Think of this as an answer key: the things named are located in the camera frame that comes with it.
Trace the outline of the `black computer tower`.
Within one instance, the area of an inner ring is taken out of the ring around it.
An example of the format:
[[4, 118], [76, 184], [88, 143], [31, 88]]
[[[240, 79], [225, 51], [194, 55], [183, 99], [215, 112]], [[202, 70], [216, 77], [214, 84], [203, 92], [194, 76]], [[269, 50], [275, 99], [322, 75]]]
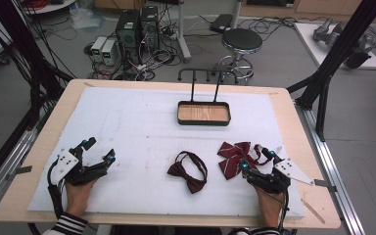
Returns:
[[141, 26], [145, 48], [154, 52], [159, 44], [159, 9], [157, 6], [144, 6], [141, 11]]
[[140, 12], [138, 10], [123, 10], [118, 18], [116, 34], [120, 53], [123, 57], [139, 64], [138, 48], [141, 42]]

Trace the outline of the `person's right hand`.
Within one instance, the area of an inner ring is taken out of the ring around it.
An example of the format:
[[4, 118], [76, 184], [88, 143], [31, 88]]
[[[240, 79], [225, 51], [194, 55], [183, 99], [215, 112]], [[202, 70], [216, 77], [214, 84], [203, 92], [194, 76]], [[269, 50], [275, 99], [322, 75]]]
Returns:
[[277, 227], [284, 206], [285, 195], [283, 193], [269, 194], [258, 187], [255, 190], [258, 195], [261, 224], [264, 227]]

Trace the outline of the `clear plastic bag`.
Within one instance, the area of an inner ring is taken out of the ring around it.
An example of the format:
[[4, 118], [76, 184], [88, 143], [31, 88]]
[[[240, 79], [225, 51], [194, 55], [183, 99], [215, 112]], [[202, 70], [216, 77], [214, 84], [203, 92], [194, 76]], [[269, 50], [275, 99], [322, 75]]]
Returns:
[[74, 29], [95, 31], [104, 25], [105, 19], [90, 9], [70, 9], [70, 18]]

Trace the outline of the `white round table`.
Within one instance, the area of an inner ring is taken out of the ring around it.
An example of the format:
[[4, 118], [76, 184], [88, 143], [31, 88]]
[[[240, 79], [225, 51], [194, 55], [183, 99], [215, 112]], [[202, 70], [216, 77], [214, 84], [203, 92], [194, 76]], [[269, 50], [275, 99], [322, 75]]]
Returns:
[[75, 7], [76, 0], [27, 0], [23, 10], [29, 15], [51, 13], [68, 7]]

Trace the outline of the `aluminium rail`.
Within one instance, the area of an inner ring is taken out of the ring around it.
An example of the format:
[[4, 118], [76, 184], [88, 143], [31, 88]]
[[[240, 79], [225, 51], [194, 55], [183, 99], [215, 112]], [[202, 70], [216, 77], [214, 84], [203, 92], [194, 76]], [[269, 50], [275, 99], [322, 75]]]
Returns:
[[366, 235], [329, 147], [315, 130], [315, 114], [313, 111], [307, 111], [299, 106], [295, 106], [295, 108], [304, 126], [308, 140], [313, 145], [313, 152], [320, 164], [321, 172], [324, 174], [328, 184], [328, 190], [338, 209], [339, 219], [346, 225], [350, 235]]
[[32, 110], [28, 110], [9, 138], [0, 149], [0, 194], [6, 187], [6, 175], [22, 166], [22, 162], [30, 151], [32, 144], [43, 128], [50, 111], [41, 109], [38, 118], [32, 117]]

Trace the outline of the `black round stool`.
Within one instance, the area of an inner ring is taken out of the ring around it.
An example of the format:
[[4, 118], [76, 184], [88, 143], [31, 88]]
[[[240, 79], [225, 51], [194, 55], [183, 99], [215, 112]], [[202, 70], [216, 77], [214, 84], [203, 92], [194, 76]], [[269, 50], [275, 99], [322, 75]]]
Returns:
[[221, 58], [213, 68], [223, 71], [222, 77], [233, 77], [235, 83], [240, 79], [248, 81], [254, 75], [254, 67], [247, 56], [259, 51], [262, 46], [261, 37], [252, 30], [234, 28], [223, 33], [221, 43], [231, 55]]

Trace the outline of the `black flat box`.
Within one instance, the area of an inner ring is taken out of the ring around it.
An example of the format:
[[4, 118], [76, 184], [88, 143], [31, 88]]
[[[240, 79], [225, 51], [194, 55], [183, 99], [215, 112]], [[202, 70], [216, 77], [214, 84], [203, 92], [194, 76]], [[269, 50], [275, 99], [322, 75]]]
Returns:
[[210, 25], [210, 30], [218, 33], [223, 33], [231, 26], [233, 16], [231, 14], [219, 15]]

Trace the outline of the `white foam mat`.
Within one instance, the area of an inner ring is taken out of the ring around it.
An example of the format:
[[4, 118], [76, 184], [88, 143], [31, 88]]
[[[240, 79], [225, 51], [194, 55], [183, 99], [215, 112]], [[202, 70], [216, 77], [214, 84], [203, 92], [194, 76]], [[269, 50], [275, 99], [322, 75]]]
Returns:
[[[189, 99], [228, 103], [226, 126], [181, 125], [179, 102]], [[288, 156], [268, 94], [244, 87], [220, 91], [87, 87], [49, 157], [53, 162], [82, 140], [95, 138], [83, 154], [94, 165], [109, 151], [116, 160], [92, 190], [89, 212], [165, 215], [240, 215], [259, 212], [253, 187], [240, 175], [226, 179], [217, 151], [224, 142], [249, 142]], [[204, 188], [191, 193], [184, 179], [168, 174], [176, 156], [188, 151], [206, 165]]]

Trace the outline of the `thin wooden stick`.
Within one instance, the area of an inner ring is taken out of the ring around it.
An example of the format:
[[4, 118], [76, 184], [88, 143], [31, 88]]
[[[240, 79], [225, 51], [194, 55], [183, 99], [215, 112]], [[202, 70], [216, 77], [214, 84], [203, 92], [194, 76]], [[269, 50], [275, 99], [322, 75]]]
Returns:
[[325, 224], [325, 219], [313, 208], [306, 200], [301, 199], [306, 208], [322, 223]]

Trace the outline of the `black metal frame post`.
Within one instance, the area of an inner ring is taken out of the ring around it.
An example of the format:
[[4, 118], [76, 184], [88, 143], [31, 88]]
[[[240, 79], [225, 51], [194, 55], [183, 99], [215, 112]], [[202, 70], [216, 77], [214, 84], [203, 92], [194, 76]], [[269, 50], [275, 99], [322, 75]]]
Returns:
[[65, 91], [62, 82], [68, 84], [73, 76], [47, 61], [13, 0], [0, 0], [0, 23], [14, 47], [1, 36], [0, 43], [30, 87], [30, 109], [26, 116], [28, 125], [34, 126], [40, 122], [41, 109], [54, 107], [61, 98]]
[[289, 93], [302, 88], [305, 89], [304, 93], [296, 99], [296, 103], [306, 111], [311, 110], [313, 102], [319, 99], [315, 133], [322, 142], [325, 141], [324, 121], [330, 81], [342, 62], [350, 54], [357, 40], [372, 24], [375, 18], [376, 0], [362, 0], [342, 34], [338, 37], [337, 42], [332, 46], [314, 74], [287, 88]]

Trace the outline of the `grey metal clip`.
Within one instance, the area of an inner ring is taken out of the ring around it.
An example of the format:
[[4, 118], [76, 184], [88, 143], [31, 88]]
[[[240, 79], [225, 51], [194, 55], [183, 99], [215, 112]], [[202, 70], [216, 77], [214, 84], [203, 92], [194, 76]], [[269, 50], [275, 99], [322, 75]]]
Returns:
[[5, 179], [7, 181], [13, 181], [14, 178], [17, 175], [27, 173], [27, 172], [31, 172], [31, 170], [32, 170], [32, 165], [19, 167], [19, 168], [15, 169], [12, 173], [7, 174]]
[[337, 191], [337, 187], [332, 185], [329, 181], [326, 181], [326, 180], [314, 179], [314, 184], [316, 186], [327, 188], [330, 193], [335, 193]]

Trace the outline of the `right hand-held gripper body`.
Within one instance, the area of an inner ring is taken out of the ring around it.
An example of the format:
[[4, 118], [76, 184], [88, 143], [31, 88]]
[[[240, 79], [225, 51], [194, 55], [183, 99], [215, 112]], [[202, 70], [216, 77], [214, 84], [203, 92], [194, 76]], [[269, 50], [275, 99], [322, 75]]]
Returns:
[[295, 179], [312, 185], [312, 180], [290, 159], [284, 159], [278, 164], [272, 164], [272, 172], [262, 173], [257, 168], [245, 175], [247, 182], [269, 194], [285, 192]]

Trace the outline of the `striped red ribbon bow tie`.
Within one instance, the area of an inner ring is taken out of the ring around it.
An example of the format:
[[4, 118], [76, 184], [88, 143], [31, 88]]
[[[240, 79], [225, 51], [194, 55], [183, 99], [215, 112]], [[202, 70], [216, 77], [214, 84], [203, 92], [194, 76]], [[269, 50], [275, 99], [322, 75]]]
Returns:
[[224, 157], [224, 160], [219, 162], [218, 165], [226, 180], [240, 173], [242, 160], [246, 160], [251, 168], [256, 168], [258, 165], [265, 165], [269, 162], [268, 157], [262, 156], [260, 144], [252, 145], [250, 142], [234, 144], [223, 142], [217, 154]]

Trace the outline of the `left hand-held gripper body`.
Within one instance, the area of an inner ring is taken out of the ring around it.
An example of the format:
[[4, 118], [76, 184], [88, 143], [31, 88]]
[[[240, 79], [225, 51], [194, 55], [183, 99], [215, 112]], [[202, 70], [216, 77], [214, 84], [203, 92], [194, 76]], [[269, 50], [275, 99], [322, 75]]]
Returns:
[[73, 186], [85, 185], [107, 174], [108, 157], [104, 156], [100, 163], [84, 165], [82, 149], [63, 149], [49, 170], [49, 182], [58, 184], [63, 179]]

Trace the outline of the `white power supply unit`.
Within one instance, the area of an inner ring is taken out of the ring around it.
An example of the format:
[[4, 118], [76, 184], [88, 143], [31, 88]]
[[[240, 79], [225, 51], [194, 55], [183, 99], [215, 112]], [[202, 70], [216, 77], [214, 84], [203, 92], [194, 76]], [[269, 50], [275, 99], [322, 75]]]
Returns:
[[118, 50], [116, 42], [113, 39], [108, 39], [102, 49], [102, 57], [106, 66], [113, 66], [118, 58]]
[[106, 36], [99, 36], [96, 41], [93, 43], [91, 46], [90, 50], [92, 53], [92, 59], [94, 62], [97, 63], [102, 63], [103, 62], [103, 57], [102, 57], [102, 49], [104, 47], [104, 44], [107, 40]]

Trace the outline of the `black rack with wooden tray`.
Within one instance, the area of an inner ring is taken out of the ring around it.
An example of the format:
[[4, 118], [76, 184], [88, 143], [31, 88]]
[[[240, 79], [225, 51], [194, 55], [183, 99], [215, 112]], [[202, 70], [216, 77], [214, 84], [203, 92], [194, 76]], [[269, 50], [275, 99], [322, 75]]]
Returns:
[[[177, 122], [180, 125], [208, 125], [208, 126], [227, 126], [231, 121], [230, 106], [226, 102], [218, 102], [216, 100], [219, 85], [222, 79], [231, 73], [234, 76], [235, 83], [238, 83], [238, 77], [231, 70], [205, 70], [205, 69], [182, 69], [178, 72], [177, 80], [182, 79], [185, 71], [192, 73], [191, 94], [188, 101], [179, 101], [177, 106]], [[216, 87], [212, 101], [195, 101], [195, 83], [197, 81], [197, 72], [204, 71], [207, 80], [210, 80], [211, 74], [218, 74]]]

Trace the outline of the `person's left hand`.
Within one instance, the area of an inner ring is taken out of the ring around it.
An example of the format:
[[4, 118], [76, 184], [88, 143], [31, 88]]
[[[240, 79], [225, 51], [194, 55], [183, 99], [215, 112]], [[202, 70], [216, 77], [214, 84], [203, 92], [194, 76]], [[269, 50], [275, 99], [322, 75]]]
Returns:
[[87, 209], [88, 199], [91, 190], [97, 180], [90, 181], [85, 185], [73, 186], [70, 183], [66, 184], [67, 189], [67, 209], [66, 212], [76, 217], [82, 217]]

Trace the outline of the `dark red bow tie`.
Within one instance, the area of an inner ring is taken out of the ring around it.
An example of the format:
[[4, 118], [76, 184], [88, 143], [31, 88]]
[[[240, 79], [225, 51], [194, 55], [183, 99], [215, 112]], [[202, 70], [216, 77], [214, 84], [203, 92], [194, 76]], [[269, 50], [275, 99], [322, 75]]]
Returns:
[[[203, 175], [202, 179], [189, 175], [183, 166], [183, 160], [189, 158]], [[169, 167], [167, 173], [172, 176], [181, 177], [186, 181], [187, 187], [192, 194], [201, 191], [208, 182], [208, 169], [205, 163], [194, 153], [181, 151], [175, 158], [175, 162]]]

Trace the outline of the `grey metal table leg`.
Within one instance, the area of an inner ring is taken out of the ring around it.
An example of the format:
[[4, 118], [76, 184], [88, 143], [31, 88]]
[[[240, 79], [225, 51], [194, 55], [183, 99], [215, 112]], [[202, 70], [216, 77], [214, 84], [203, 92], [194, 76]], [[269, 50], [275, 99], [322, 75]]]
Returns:
[[183, 62], [189, 63], [191, 61], [191, 53], [184, 38], [184, 0], [177, 0], [178, 2], [178, 31], [177, 40], [182, 53]]

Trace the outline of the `white floor board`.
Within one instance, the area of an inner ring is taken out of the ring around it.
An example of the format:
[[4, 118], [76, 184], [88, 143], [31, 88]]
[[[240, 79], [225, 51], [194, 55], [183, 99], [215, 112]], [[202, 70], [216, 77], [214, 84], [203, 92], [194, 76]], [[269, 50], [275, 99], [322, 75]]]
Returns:
[[[295, 29], [297, 30], [301, 40], [305, 43], [305, 47], [318, 65], [324, 61], [330, 50], [330, 47], [327, 46], [324, 41], [315, 41], [313, 39], [313, 32], [319, 27], [320, 23], [295, 23]], [[358, 40], [358, 42], [360, 43], [360, 49], [368, 53], [367, 60], [360, 65], [358, 69], [376, 70], [376, 56], [372, 52], [372, 35], [364, 34]]]

